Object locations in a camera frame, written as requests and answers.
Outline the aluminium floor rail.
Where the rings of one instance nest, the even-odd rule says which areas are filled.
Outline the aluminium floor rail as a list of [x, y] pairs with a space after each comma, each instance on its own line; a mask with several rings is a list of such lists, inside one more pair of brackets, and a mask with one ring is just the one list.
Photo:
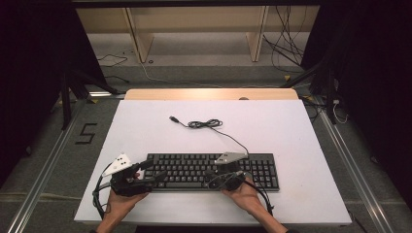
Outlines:
[[321, 110], [320, 115], [377, 231], [379, 233], [395, 233], [383, 207], [379, 203], [360, 167], [356, 163], [356, 160], [348, 149], [338, 128], [328, 118], [325, 110]]
[[28, 220], [30, 219], [41, 194], [43, 193], [51, 175], [62, 155], [64, 148], [72, 134], [73, 128], [77, 122], [78, 116], [84, 106], [86, 105], [86, 100], [79, 100], [74, 105], [74, 110], [72, 112], [72, 118], [67, 124], [66, 128], [62, 130], [57, 138], [57, 141], [53, 145], [53, 148], [43, 165], [40, 174], [37, 176], [34, 184], [31, 186], [29, 192], [25, 195], [22, 204], [17, 210], [17, 213], [13, 217], [10, 226], [7, 229], [7, 233], [22, 233]]

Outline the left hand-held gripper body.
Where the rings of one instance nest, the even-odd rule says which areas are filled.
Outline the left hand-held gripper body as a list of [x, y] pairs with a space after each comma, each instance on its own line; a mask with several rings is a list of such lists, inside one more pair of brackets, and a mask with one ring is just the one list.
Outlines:
[[136, 179], [135, 175], [140, 170], [140, 163], [132, 163], [128, 156], [122, 152], [108, 167], [103, 171], [102, 176], [112, 176], [110, 187], [121, 196], [133, 196], [140, 193], [151, 192], [151, 178]]

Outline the person's right hand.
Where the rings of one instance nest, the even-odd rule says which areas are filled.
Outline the person's right hand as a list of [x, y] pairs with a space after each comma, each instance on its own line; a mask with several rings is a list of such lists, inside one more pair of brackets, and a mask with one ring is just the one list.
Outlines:
[[264, 208], [258, 199], [257, 191], [252, 188], [252, 180], [246, 180], [235, 190], [229, 191], [222, 189], [221, 193], [229, 197], [240, 209], [248, 214], [255, 216], [259, 212], [263, 212]]

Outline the black metal stand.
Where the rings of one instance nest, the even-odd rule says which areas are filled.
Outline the black metal stand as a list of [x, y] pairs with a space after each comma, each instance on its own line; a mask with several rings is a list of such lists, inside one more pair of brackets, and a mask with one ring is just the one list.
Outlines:
[[324, 95], [326, 97], [326, 115], [332, 124], [336, 123], [333, 112], [333, 101], [335, 100], [336, 89], [334, 87], [334, 71], [331, 62], [327, 59], [321, 60], [314, 67], [303, 72], [297, 78], [281, 85], [281, 88], [291, 88], [294, 85], [311, 78], [309, 90], [311, 94]]
[[78, 99], [85, 100], [89, 96], [89, 91], [86, 89], [86, 83], [91, 83], [111, 94], [124, 94], [124, 91], [120, 91], [109, 86], [106, 83], [105, 78], [98, 80], [97, 78], [88, 75], [79, 69], [68, 70], [60, 76], [60, 93], [63, 108], [63, 130], [69, 126], [72, 119], [69, 91], [72, 91]]

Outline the white board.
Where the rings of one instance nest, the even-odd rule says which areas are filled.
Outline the white board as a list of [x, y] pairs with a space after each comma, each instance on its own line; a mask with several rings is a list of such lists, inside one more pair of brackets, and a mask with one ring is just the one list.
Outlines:
[[348, 225], [341, 194], [299, 100], [123, 100], [75, 215], [97, 222], [91, 192], [104, 168], [124, 152], [132, 162], [155, 152], [272, 153], [280, 190], [270, 192], [283, 223]]

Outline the person's left hand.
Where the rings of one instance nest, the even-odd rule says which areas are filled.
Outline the person's left hand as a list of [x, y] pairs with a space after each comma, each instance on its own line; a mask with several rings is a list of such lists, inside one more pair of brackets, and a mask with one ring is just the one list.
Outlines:
[[133, 196], [121, 196], [111, 189], [104, 220], [111, 225], [118, 225], [133, 210], [136, 204], [148, 195], [149, 193], [145, 192]]

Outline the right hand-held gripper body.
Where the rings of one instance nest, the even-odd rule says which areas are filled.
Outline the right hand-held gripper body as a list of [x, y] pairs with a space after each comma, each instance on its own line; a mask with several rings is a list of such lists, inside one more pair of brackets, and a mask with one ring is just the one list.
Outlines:
[[246, 153], [224, 152], [214, 160], [217, 176], [208, 182], [211, 189], [237, 189], [246, 179], [246, 172], [240, 167], [240, 162], [248, 158]]

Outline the black curtain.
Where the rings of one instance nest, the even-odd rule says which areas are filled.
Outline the black curtain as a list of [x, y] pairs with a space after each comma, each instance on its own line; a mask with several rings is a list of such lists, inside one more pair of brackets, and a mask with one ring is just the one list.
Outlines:
[[412, 0], [321, 0], [302, 66], [315, 65], [345, 18], [356, 30], [341, 37], [337, 92], [412, 210]]
[[106, 82], [71, 0], [0, 0], [0, 187], [59, 97]]

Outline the black keyboard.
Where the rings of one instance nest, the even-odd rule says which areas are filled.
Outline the black keyboard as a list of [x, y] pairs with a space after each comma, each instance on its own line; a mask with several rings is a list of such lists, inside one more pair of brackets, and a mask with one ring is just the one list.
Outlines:
[[[206, 191], [217, 190], [208, 187], [203, 177], [205, 170], [215, 168], [214, 160], [218, 153], [149, 153], [154, 166], [144, 172], [151, 178], [158, 172], [167, 172], [163, 183], [158, 183], [155, 191]], [[272, 153], [250, 153], [240, 162], [240, 167], [251, 175], [258, 188], [279, 191], [278, 175]]]

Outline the beige wooden furniture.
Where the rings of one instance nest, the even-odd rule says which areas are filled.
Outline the beige wooden furniture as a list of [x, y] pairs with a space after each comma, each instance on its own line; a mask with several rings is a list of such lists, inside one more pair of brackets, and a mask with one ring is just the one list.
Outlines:
[[147, 60], [155, 33], [243, 32], [251, 59], [260, 56], [263, 34], [309, 32], [318, 6], [162, 7], [78, 9], [88, 33], [127, 33], [140, 62]]

